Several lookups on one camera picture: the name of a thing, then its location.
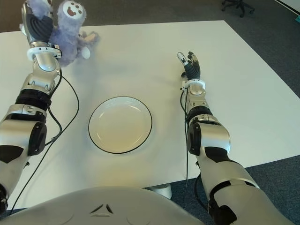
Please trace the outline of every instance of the office chair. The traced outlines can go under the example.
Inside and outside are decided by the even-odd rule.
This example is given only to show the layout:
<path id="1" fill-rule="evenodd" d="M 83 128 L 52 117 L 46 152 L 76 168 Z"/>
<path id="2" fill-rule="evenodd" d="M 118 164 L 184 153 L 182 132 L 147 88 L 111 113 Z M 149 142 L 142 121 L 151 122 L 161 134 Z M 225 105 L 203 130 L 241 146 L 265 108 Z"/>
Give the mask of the office chair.
<path id="1" fill-rule="evenodd" d="M 242 10 L 242 14 L 240 15 L 241 18 L 243 18 L 244 15 L 245 15 L 245 7 L 251 9 L 250 14 L 253 14 L 254 11 L 255 11 L 255 8 L 253 8 L 252 6 L 249 6 L 248 4 L 244 3 L 243 0 L 224 0 L 222 2 L 222 5 L 224 5 L 224 7 L 222 8 L 222 11 L 225 11 L 225 9 L 227 7 L 230 7 L 230 6 L 236 6 L 236 8 L 241 8 L 241 10 Z"/>

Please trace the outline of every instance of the stuffed animal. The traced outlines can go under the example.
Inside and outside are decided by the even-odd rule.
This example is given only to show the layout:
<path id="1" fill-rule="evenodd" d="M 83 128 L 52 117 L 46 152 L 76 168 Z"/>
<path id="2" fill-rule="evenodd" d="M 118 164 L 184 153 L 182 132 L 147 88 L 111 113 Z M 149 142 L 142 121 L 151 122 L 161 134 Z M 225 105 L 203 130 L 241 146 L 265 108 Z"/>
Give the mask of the stuffed animal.
<path id="1" fill-rule="evenodd" d="M 43 18 L 52 13 L 51 0 L 28 0 L 33 14 L 38 18 Z M 77 58 L 88 59 L 90 51 L 99 41 L 99 35 L 91 32 L 79 34 L 85 18 L 84 7 L 72 0 L 63 1 L 58 9 L 58 26 L 53 28 L 49 42 L 59 45 L 62 56 L 59 59 L 60 66 L 66 67 Z"/>

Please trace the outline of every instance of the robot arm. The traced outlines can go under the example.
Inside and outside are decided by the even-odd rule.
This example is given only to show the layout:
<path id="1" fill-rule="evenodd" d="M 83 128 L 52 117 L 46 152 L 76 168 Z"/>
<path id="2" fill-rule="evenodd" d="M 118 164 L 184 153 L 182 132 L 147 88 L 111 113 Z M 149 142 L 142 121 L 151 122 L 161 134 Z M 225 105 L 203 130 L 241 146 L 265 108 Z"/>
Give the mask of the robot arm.
<path id="1" fill-rule="evenodd" d="M 52 18 L 37 19 L 25 3 L 22 8 L 24 30 L 30 45 L 28 57 L 33 72 L 27 76 L 14 105 L 0 122 L 0 213 L 8 206 L 22 170 L 30 156 L 45 147 L 47 109 L 60 74 L 55 57 L 60 52 L 48 44 Z"/>
<path id="2" fill-rule="evenodd" d="M 188 61 L 178 53 L 178 58 L 188 78 L 182 85 L 187 95 L 187 149 L 197 158 L 209 200 L 208 211 L 215 223 L 293 224 L 275 208 L 243 166 L 228 157 L 230 136 L 205 100 L 205 83 L 200 80 L 196 56 L 189 52 Z"/>

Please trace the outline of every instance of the wire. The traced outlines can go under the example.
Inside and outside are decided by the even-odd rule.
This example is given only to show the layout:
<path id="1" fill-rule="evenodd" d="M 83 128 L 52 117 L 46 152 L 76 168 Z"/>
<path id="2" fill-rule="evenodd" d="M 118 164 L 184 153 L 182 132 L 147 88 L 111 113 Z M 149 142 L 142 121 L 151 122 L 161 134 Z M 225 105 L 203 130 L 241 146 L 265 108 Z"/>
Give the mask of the wire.
<path id="1" fill-rule="evenodd" d="M 50 146 L 48 147 L 47 151 L 45 152 L 45 154 L 43 155 L 42 159 L 41 159 L 40 162 L 38 163 L 36 169 L 34 170 L 34 172 L 32 173 L 32 175 L 30 176 L 30 178 L 28 179 L 28 181 L 26 182 L 26 184 L 25 184 L 24 187 L 22 188 L 21 192 L 19 193 L 19 195 L 18 195 L 18 197 L 17 197 L 17 199 L 16 199 L 16 201 L 15 201 L 15 203 L 14 203 L 12 209 L 10 210 L 9 215 L 12 214 L 12 212 L 13 212 L 13 210 L 14 210 L 14 208 L 15 208 L 15 205 L 17 204 L 17 202 L 18 202 L 20 196 L 22 195 L 23 191 L 25 190 L 25 188 L 26 188 L 27 185 L 29 184 L 31 178 L 34 176 L 34 174 L 35 174 L 36 171 L 38 170 L 39 166 L 42 164 L 42 162 L 43 162 L 45 156 L 47 155 L 49 149 L 51 148 L 51 146 L 52 146 L 52 145 L 55 143 L 55 141 L 56 141 L 56 140 L 64 133 L 64 131 L 70 126 L 70 124 L 73 122 L 73 120 L 74 120 L 74 119 L 76 118 L 76 116 L 78 115 L 78 112 L 79 112 L 79 98 L 78 98 L 78 95 L 77 95 L 75 89 L 73 88 L 73 86 L 71 85 L 71 83 L 70 83 L 65 77 L 63 77 L 62 73 L 60 74 L 60 76 L 61 76 L 61 78 L 63 78 L 63 79 L 70 85 L 70 87 L 72 88 L 72 90 L 73 90 L 73 92 L 74 92 L 74 94 L 75 94 L 75 96 L 76 96 L 76 100 L 77 100 L 77 110 L 76 110 L 76 113 L 75 113 L 74 117 L 72 118 L 72 120 L 71 120 L 71 121 L 67 124 L 67 126 L 62 130 L 62 132 L 60 133 L 60 135 L 59 135 L 56 139 L 53 139 L 53 141 L 51 142 L 51 144 L 50 144 Z"/>
<path id="2" fill-rule="evenodd" d="M 199 173 L 198 177 L 197 177 L 196 180 L 195 180 L 195 183 L 194 183 L 194 194 L 195 194 L 196 200 L 199 202 L 199 204 L 200 204 L 206 211 L 208 211 L 207 206 L 201 201 L 201 199 L 199 198 L 199 195 L 198 195 L 197 184 L 198 184 L 198 181 L 200 180 L 200 177 L 201 177 L 201 173 Z"/>
<path id="3" fill-rule="evenodd" d="M 57 83 L 57 85 L 54 87 L 53 91 L 50 93 L 50 95 L 49 95 L 50 98 L 52 97 L 52 95 L 55 93 L 55 91 L 57 90 L 57 88 L 58 88 L 59 85 L 60 85 L 60 82 L 61 82 L 61 79 L 62 79 L 62 71 L 61 71 L 61 68 L 60 68 L 60 74 L 59 74 L 59 76 L 60 76 L 60 79 L 58 80 L 58 83 Z"/>
<path id="4" fill-rule="evenodd" d="M 53 94 L 55 93 L 55 91 L 57 90 L 57 88 L 58 88 L 59 85 L 60 85 L 60 82 L 61 82 L 61 79 L 62 79 L 62 70 L 61 70 L 61 69 L 60 69 L 60 74 L 59 74 L 59 76 L 60 76 L 60 79 L 58 80 L 58 83 L 57 83 L 57 85 L 54 87 L 53 91 L 50 93 L 50 95 L 49 95 L 50 98 L 53 96 Z M 53 113 L 51 112 L 51 109 L 50 109 L 50 106 L 49 106 L 49 105 L 48 105 L 48 108 L 47 108 L 47 109 L 48 109 L 48 111 L 49 111 L 49 113 L 50 113 L 52 119 L 56 122 L 57 126 L 59 127 L 60 131 L 59 131 L 59 133 L 58 133 L 55 137 L 51 138 L 51 140 L 50 140 L 49 142 L 47 142 L 47 143 L 45 144 L 45 146 L 48 146 L 49 144 L 51 144 L 51 143 L 52 143 L 54 140 L 56 140 L 56 139 L 60 136 L 60 134 L 61 134 L 61 124 L 58 122 L 58 120 L 55 118 L 55 116 L 54 116 Z"/>
<path id="5" fill-rule="evenodd" d="M 180 105 L 181 105 L 182 110 L 184 111 L 185 116 L 188 116 L 186 110 L 184 109 L 184 107 L 183 107 L 183 105 L 182 105 L 182 96 L 183 96 L 183 93 L 184 93 L 184 92 L 182 92 L 182 93 L 181 93 L 181 96 L 180 96 Z"/>
<path id="6" fill-rule="evenodd" d="M 47 145 L 53 143 L 57 138 L 59 138 L 59 136 L 60 136 L 61 133 L 62 133 L 62 127 L 61 127 L 61 124 L 59 123 L 59 121 L 58 121 L 58 120 L 55 118 L 55 116 L 53 115 L 53 113 L 52 113 L 52 111 L 51 111 L 51 109 L 50 109 L 50 106 L 48 106 L 48 111 L 49 111 L 49 114 L 51 115 L 52 119 L 56 122 L 56 124 L 57 124 L 57 126 L 59 127 L 60 131 L 58 132 L 58 134 L 57 134 L 55 137 L 53 137 L 53 138 L 51 139 L 51 141 L 49 141 L 48 143 L 46 143 L 45 146 L 47 146 Z"/>
<path id="7" fill-rule="evenodd" d="M 180 104 L 182 107 L 182 96 L 183 96 L 183 92 L 180 96 Z M 188 100 L 188 89 L 187 89 L 187 93 L 186 93 L 186 99 L 185 99 L 185 103 L 184 103 L 184 133 L 185 133 L 185 137 L 186 137 L 186 147 L 187 147 L 187 143 L 188 143 L 188 134 L 187 134 L 187 130 L 188 130 L 188 125 L 186 124 L 186 120 L 187 120 L 187 100 Z M 187 188 L 188 188 L 188 147 L 187 147 L 187 161 L 186 161 L 186 185 L 184 188 L 184 193 L 183 193 L 183 208 L 185 208 L 185 199 L 186 199 L 186 194 L 187 194 Z"/>

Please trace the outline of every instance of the gray carpet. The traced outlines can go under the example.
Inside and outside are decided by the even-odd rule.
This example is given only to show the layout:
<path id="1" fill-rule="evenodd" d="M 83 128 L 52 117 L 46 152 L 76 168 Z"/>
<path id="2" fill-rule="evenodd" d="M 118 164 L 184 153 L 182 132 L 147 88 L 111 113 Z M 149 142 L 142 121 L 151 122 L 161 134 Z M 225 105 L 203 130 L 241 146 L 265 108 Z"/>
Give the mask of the gray carpet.
<path id="1" fill-rule="evenodd" d="M 0 0 L 0 32 L 18 30 L 24 0 Z M 61 1 L 55 1 L 57 8 Z M 274 0 L 245 0 L 254 15 L 239 17 L 234 7 L 221 12 L 221 0 L 81 0 L 90 25 L 165 23 L 225 20 L 300 97 L 300 23 L 296 15 Z M 275 206 L 300 225 L 300 157 L 250 167 L 247 170 Z M 186 210 L 206 224 L 213 224 L 193 196 L 189 181 Z M 173 201 L 182 206 L 185 182 L 172 184 Z"/>

